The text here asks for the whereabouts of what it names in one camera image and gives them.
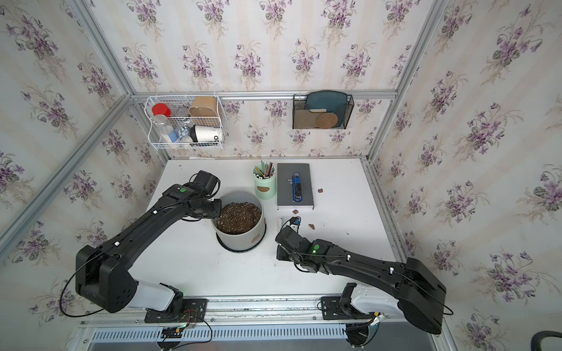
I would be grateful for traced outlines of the white black cylinder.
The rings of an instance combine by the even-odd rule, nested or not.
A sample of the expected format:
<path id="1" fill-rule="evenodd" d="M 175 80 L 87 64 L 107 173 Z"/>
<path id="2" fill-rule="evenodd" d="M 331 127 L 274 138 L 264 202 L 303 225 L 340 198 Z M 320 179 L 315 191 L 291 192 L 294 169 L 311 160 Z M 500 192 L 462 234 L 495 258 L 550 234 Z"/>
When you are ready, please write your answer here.
<path id="1" fill-rule="evenodd" d="M 195 143 L 220 143 L 223 140 L 221 128 L 194 125 L 190 129 L 190 137 Z"/>

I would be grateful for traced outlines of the round cork coaster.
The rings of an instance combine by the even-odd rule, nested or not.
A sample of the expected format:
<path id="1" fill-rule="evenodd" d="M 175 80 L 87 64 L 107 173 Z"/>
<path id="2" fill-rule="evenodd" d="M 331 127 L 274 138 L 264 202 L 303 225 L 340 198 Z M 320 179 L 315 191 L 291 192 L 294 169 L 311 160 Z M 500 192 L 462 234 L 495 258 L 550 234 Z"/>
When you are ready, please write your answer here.
<path id="1" fill-rule="evenodd" d="M 322 130 L 329 130 L 337 126 L 338 117 L 335 113 L 322 113 L 316 119 L 316 127 Z"/>

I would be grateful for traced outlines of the green pencil cup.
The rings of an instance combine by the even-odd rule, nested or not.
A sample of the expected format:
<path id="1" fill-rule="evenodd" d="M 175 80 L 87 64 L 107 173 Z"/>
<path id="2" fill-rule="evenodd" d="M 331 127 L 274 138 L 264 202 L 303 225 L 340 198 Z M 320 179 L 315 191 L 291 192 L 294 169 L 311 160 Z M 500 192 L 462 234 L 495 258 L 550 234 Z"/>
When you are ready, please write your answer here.
<path id="1" fill-rule="evenodd" d="M 277 194 L 277 174 L 272 162 L 261 161 L 253 169 L 256 196 L 261 200 L 271 200 Z"/>

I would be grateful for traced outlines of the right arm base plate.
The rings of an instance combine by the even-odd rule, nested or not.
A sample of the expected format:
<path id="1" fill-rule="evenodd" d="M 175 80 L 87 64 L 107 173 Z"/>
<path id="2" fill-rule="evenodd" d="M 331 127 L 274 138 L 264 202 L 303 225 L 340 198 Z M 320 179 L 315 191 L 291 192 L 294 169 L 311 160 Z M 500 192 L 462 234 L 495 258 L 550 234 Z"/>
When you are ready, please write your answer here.
<path id="1" fill-rule="evenodd" d="M 323 296 L 320 299 L 320 311 L 323 320 L 350 320 L 350 298 L 343 296 Z"/>

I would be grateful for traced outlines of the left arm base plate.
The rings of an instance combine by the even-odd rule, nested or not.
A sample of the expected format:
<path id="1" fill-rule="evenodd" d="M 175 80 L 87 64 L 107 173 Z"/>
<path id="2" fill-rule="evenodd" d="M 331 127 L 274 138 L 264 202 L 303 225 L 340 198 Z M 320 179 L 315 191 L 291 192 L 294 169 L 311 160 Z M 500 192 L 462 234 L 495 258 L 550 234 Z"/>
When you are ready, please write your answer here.
<path id="1" fill-rule="evenodd" d="M 209 300 L 206 298 L 176 299 L 164 311 L 148 309 L 144 322 L 155 323 L 194 323 L 203 319 Z"/>

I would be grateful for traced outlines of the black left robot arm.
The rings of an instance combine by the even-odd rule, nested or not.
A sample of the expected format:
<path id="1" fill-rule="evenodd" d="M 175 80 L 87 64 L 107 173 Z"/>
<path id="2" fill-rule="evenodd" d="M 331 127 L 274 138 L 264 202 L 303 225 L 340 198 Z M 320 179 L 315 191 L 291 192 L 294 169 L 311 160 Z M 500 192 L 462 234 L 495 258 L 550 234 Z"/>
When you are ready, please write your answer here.
<path id="1" fill-rule="evenodd" d="M 133 224 L 102 244 L 85 246 L 76 255 L 76 292 L 109 313 L 142 308 L 176 319 L 183 293 L 163 283 L 134 279 L 129 270 L 140 255 L 180 220 L 216 219 L 222 203 L 215 199 L 221 181 L 199 171 L 186 184 L 174 184 Z"/>

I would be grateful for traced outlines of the grey hardcover book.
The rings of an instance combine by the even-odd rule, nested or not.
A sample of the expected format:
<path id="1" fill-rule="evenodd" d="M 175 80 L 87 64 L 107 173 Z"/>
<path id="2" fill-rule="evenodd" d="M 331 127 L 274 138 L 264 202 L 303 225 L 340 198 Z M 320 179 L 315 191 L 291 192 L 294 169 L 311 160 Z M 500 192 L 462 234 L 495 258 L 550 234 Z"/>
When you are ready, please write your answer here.
<path id="1" fill-rule="evenodd" d="M 278 209 L 310 209 L 315 207 L 310 165 L 279 163 L 277 165 Z"/>

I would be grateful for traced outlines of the grey ceramic pot with soil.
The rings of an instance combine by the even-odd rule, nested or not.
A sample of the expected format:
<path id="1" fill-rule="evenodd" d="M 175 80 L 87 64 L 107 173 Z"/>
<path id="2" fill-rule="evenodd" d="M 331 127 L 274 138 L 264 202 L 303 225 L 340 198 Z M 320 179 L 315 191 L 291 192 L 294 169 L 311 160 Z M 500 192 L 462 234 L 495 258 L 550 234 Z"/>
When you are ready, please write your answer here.
<path id="1" fill-rule="evenodd" d="M 215 235 L 217 233 L 266 235 L 263 205 L 253 193 L 237 190 L 224 194 L 220 199 L 222 200 L 220 217 L 212 220 Z"/>

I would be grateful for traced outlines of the black mesh wall organizer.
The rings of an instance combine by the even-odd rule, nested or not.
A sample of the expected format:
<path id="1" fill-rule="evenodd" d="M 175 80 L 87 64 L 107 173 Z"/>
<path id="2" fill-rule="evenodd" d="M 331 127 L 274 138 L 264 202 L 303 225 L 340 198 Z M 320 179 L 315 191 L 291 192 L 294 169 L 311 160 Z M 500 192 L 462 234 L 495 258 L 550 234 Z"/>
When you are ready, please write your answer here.
<path id="1" fill-rule="evenodd" d="M 293 130 L 322 130 L 316 127 L 316 119 L 322 113 L 326 113 L 324 109 L 321 110 L 306 110 L 305 100 L 309 94 L 296 94 L 293 96 L 293 107 L 292 107 L 292 129 Z M 345 111 L 345 117 L 341 127 L 334 127 L 330 130 L 346 130 L 351 114 L 354 109 L 354 98 L 348 95 L 348 105 Z"/>

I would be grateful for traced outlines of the red lidded jar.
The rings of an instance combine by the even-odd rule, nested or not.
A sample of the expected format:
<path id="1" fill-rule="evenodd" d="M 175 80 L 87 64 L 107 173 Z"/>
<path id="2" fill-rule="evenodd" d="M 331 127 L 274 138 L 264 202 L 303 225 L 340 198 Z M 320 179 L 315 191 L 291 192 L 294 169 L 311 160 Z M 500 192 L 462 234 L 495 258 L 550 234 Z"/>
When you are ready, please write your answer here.
<path id="1" fill-rule="evenodd" d="M 171 109 L 164 103 L 158 103 L 152 107 L 154 116 L 163 115 L 167 118 L 171 117 Z"/>

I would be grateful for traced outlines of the black pot saucer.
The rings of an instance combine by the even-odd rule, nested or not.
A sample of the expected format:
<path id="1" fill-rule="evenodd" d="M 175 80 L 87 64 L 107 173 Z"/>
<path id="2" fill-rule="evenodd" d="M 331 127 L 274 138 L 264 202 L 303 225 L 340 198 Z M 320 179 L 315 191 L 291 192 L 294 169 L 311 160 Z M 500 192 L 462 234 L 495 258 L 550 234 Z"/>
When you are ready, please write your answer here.
<path id="1" fill-rule="evenodd" d="M 219 244 L 231 252 L 248 252 L 253 250 L 263 240 L 265 234 L 240 234 L 240 235 L 227 235 L 224 233 L 217 233 L 216 237 Z"/>

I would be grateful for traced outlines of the small circuit board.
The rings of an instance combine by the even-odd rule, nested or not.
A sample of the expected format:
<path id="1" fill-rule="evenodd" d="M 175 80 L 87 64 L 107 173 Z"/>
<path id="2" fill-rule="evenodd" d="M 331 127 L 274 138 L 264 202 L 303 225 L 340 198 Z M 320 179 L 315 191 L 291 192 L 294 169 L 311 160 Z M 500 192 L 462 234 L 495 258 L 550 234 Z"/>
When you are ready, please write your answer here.
<path id="1" fill-rule="evenodd" d="M 185 327 L 169 327 L 163 328 L 161 331 L 161 339 L 182 339 Z"/>

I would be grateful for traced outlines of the brown cardboard box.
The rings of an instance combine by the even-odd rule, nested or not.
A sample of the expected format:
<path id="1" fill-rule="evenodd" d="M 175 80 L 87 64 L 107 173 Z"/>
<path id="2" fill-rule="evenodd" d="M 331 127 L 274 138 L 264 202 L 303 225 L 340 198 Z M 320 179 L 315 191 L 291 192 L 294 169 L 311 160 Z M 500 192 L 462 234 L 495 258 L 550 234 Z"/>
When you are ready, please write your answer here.
<path id="1" fill-rule="evenodd" d="M 192 117 L 218 117 L 218 100 L 211 96 L 197 96 L 188 110 Z"/>

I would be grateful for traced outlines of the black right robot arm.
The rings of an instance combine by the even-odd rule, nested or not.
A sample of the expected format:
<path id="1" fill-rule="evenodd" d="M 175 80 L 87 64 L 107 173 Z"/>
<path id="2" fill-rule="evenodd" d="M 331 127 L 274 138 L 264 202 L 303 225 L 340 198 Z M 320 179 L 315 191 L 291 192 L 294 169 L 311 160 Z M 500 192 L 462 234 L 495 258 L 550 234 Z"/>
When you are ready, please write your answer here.
<path id="1" fill-rule="evenodd" d="M 303 267 L 307 273 L 344 276 L 377 288 L 397 299 L 397 307 L 413 326 L 441 334 L 446 288 L 420 260 L 377 260 L 329 241 L 310 242 L 289 226 L 280 230 L 275 241 L 278 260 Z"/>

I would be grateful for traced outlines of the clear plastic bottle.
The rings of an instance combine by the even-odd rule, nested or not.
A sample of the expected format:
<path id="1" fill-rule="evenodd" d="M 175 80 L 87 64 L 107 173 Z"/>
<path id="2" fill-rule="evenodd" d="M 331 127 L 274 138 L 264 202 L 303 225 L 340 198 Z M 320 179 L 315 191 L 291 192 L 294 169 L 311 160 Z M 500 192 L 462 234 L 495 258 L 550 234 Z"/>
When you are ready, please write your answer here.
<path id="1" fill-rule="evenodd" d="M 176 143 L 179 140 L 176 130 L 165 115 L 155 115 L 153 125 L 160 134 L 162 143 Z"/>

